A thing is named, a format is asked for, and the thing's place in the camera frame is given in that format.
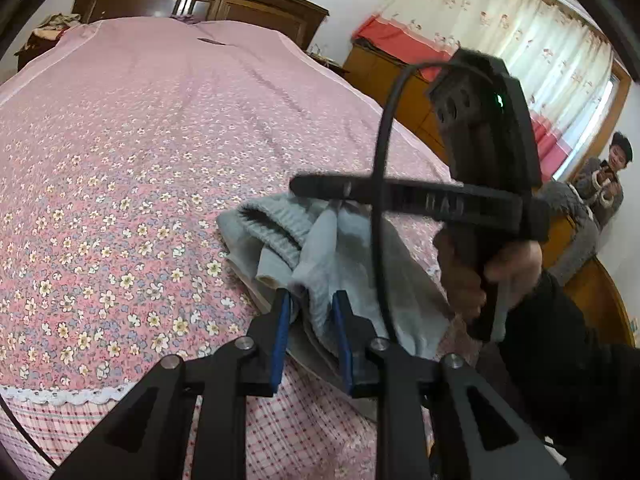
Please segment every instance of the bedspread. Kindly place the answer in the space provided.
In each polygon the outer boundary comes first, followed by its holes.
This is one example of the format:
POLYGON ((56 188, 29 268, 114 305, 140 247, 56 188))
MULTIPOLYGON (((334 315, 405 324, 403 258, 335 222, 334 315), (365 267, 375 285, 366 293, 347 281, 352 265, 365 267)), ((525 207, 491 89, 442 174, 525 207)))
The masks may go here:
MULTIPOLYGON (((370 171, 379 120, 283 35, 235 22, 83 25, 5 83, 0 383, 36 440, 61 460, 162 355, 196 358, 244 333, 256 311, 216 216, 298 171, 370 171)), ((448 179, 399 124, 388 172, 448 179)), ((437 225, 394 222, 433 274, 437 225)), ((472 355, 456 327, 441 352, 472 355)), ((0 427, 20 467, 44 478, 0 427)), ((372 476, 374 427, 290 362, 276 399, 250 401, 247 435, 251 478, 372 476)))

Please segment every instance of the white curtain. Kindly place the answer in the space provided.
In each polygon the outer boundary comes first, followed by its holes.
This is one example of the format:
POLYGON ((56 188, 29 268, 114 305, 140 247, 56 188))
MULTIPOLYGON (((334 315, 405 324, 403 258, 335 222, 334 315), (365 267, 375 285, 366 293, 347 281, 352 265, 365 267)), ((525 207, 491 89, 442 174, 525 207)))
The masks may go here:
POLYGON ((402 50, 416 57, 418 46, 423 57, 446 58, 459 46, 501 57, 522 85, 541 159, 558 151, 558 139, 564 157, 571 151, 562 134, 600 98, 612 63, 607 41, 543 0, 389 0, 356 34, 400 59, 402 50))

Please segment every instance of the black cable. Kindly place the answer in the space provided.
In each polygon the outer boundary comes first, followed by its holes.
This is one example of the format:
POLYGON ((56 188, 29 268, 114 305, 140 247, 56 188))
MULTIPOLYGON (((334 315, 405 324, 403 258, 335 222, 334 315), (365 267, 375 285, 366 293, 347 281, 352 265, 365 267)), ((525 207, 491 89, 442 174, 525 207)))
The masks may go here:
POLYGON ((29 445, 31 447, 33 447, 33 449, 41 456, 43 457, 43 459, 53 468, 53 469, 58 469, 58 464, 56 464, 55 462, 53 462, 53 460, 51 459, 51 457, 46 454, 44 452, 44 450, 38 446, 38 444, 36 444, 36 441, 34 441, 31 438, 31 435, 29 433, 27 433, 27 430, 24 429, 24 427, 22 426, 22 424, 20 424, 20 421, 15 418, 14 412, 11 411, 11 409, 6 405, 6 402, 4 402, 4 399, 2 398, 2 396, 0 396, 0 407, 2 407, 2 410, 6 413, 6 416, 9 417, 9 420, 13 423, 13 425, 15 426, 15 429, 18 430, 20 432, 20 434, 26 439, 26 441, 29 443, 29 445))
POLYGON ((404 67, 394 85, 391 88, 389 97, 386 100, 385 107, 382 111, 380 119, 380 127, 378 128, 378 139, 376 141, 376 153, 373 158, 373 170, 371 171, 371 257, 373 264, 373 275, 376 282, 376 297, 380 306, 380 314, 385 324, 388 338, 393 342, 398 342, 398 334, 394 326, 393 318, 386 301, 386 281, 384 264, 382 261, 382 212, 384 207, 383 186, 385 181, 386 156, 389 150, 389 140, 391 137, 391 128, 394 124, 394 116, 398 109, 398 103, 402 95, 404 85, 416 70, 423 68, 455 68, 472 72, 477 76, 485 79, 492 86, 494 82, 487 74, 476 67, 458 62, 422 62, 404 67))

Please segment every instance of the metal bolt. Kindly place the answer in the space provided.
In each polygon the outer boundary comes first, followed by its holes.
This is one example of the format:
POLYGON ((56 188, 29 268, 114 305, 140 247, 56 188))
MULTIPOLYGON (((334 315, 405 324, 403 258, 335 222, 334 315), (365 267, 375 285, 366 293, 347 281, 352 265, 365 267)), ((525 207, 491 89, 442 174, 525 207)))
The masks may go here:
POLYGON ((465 360, 458 354, 447 354, 444 356, 444 364, 446 364, 449 368, 457 370, 458 368, 462 368, 465 365, 465 360))
POLYGON ((174 370, 180 364, 180 358, 177 355, 166 355, 160 361, 162 368, 167 370, 174 370))
POLYGON ((241 350, 250 350, 254 347, 254 340, 247 335, 243 335, 236 339, 236 348, 241 350))
POLYGON ((373 350, 383 352, 387 348, 389 348, 389 339, 385 339, 383 337, 376 337, 371 340, 371 343, 369 343, 369 346, 371 346, 373 350))

